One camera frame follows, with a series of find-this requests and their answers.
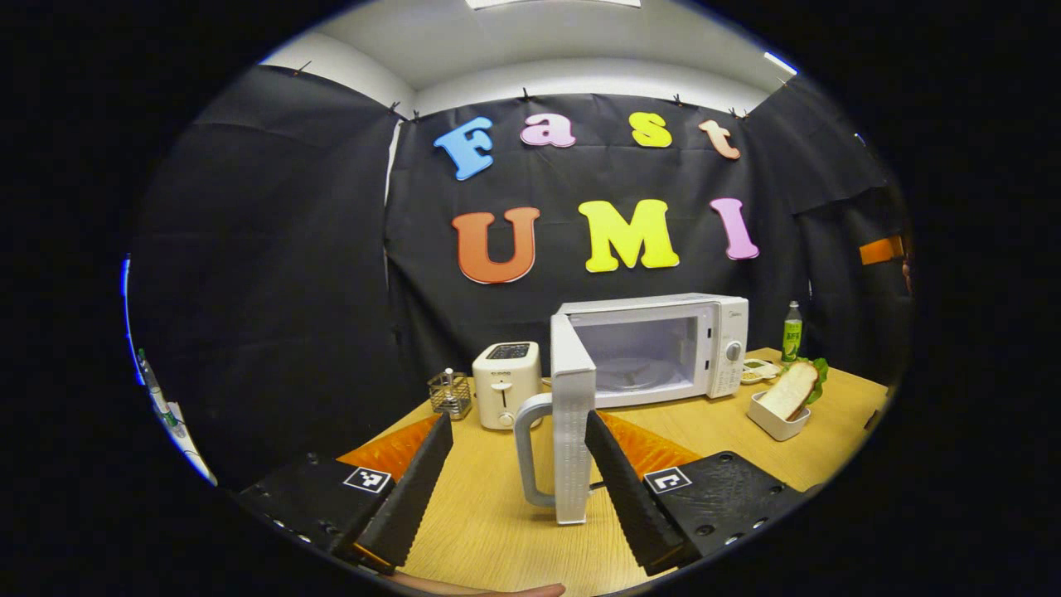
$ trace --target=ceiling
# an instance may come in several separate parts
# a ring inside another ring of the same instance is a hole
[[[375,0],[315,31],[349,43],[417,91],[480,70],[559,58],[664,63],[766,92],[790,76],[763,57],[767,49],[680,0],[642,0],[641,8],[538,0],[481,11],[465,0]]]

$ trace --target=white microwave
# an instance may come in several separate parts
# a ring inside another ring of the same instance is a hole
[[[560,524],[578,524],[586,522],[589,496],[589,411],[735,392],[748,301],[686,293],[564,303],[550,321],[550,335],[553,391],[520,407],[517,455],[527,501],[555,508]],[[538,491],[530,451],[530,425],[549,414],[556,495]]]
[[[620,298],[564,303],[557,315],[567,316],[596,368],[596,408],[716,399],[741,387],[746,298],[700,293]],[[552,365],[554,371],[564,369],[563,363]]]

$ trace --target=metal mesh basket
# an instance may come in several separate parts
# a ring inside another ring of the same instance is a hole
[[[471,388],[468,376],[464,373],[452,374],[453,384],[447,384],[446,373],[439,373],[428,382],[428,392],[431,397],[431,409],[435,412],[448,412],[450,419],[464,419],[471,410]]]

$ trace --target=microwave door handle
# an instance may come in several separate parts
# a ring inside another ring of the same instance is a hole
[[[523,403],[516,414],[516,424],[512,425],[512,435],[516,436],[516,456],[519,459],[520,478],[523,481],[523,495],[527,502],[542,508],[556,508],[556,496],[538,491],[534,471],[534,453],[530,450],[530,426],[552,412],[552,392],[538,394]]]

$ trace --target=human hand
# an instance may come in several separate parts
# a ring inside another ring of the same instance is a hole
[[[389,578],[398,584],[403,584],[405,586],[425,591],[435,595],[475,595],[479,597],[494,597],[500,595],[511,595],[518,597],[559,597],[560,595],[563,595],[564,591],[568,590],[562,584],[557,583],[515,592],[486,591],[483,589],[472,589],[470,586],[460,586],[457,584],[450,584],[448,582],[408,576],[399,572],[384,578]]]
[[[903,260],[903,277],[906,278],[906,291],[914,294],[914,284],[910,282],[910,260]]]

